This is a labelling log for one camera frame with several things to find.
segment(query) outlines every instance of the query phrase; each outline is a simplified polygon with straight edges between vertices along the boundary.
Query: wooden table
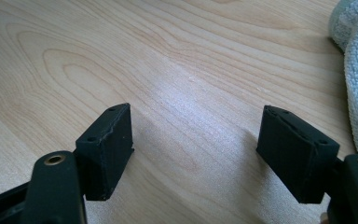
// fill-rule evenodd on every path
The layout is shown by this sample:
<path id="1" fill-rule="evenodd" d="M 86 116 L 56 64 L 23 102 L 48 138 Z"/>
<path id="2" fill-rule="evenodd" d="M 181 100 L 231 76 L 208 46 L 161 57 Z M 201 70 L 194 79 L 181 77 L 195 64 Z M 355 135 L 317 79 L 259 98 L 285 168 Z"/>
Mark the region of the wooden table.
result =
<path id="1" fill-rule="evenodd" d="M 135 153 L 89 223 L 319 223 L 255 153 L 262 109 L 354 151 L 337 0 L 0 1 L 0 192 L 131 104 Z"/>

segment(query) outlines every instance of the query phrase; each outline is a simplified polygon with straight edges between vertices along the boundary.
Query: light wood tabletop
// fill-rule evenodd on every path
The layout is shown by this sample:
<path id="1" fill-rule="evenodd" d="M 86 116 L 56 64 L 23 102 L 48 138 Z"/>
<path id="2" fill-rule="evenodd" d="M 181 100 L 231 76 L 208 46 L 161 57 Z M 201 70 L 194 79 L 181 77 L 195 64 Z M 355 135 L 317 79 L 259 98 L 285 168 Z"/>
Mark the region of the light wood tabletop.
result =
<path id="1" fill-rule="evenodd" d="M 89 223 L 319 223 L 255 148 L 264 105 L 354 152 L 337 0 L 0 1 L 0 193 L 131 104 L 135 152 Z"/>

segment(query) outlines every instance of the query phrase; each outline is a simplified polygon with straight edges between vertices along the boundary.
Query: wood grain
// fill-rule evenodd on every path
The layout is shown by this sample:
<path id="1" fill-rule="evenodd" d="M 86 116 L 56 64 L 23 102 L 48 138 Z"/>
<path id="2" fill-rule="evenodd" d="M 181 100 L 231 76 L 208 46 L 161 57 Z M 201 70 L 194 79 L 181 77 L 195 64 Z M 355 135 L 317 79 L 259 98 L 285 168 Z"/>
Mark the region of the wood grain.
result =
<path id="1" fill-rule="evenodd" d="M 89 223 L 318 223 L 255 154 L 264 105 L 353 153 L 337 1 L 0 1 L 0 192 L 131 104 L 135 153 Z"/>

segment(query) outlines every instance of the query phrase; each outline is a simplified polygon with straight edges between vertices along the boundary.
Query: wooden surface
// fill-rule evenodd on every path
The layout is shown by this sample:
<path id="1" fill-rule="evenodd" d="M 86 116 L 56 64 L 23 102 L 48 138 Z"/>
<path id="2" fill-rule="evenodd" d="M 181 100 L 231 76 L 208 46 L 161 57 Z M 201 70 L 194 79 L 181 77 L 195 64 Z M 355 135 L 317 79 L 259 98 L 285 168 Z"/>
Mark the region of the wooden surface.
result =
<path id="1" fill-rule="evenodd" d="M 89 223 L 319 223 L 255 154 L 264 105 L 354 151 L 337 0 L 0 1 L 0 192 L 131 104 L 135 153 Z"/>

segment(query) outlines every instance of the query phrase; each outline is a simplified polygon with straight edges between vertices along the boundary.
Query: wood grain pattern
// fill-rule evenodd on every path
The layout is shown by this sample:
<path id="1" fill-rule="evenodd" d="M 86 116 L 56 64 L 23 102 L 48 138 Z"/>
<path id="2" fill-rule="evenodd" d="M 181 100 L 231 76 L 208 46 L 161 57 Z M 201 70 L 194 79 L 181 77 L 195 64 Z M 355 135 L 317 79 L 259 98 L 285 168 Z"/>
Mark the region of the wood grain pattern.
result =
<path id="1" fill-rule="evenodd" d="M 264 105 L 353 153 L 327 0 L 0 1 L 0 192 L 131 104 L 135 153 L 89 223 L 318 223 L 255 154 Z"/>

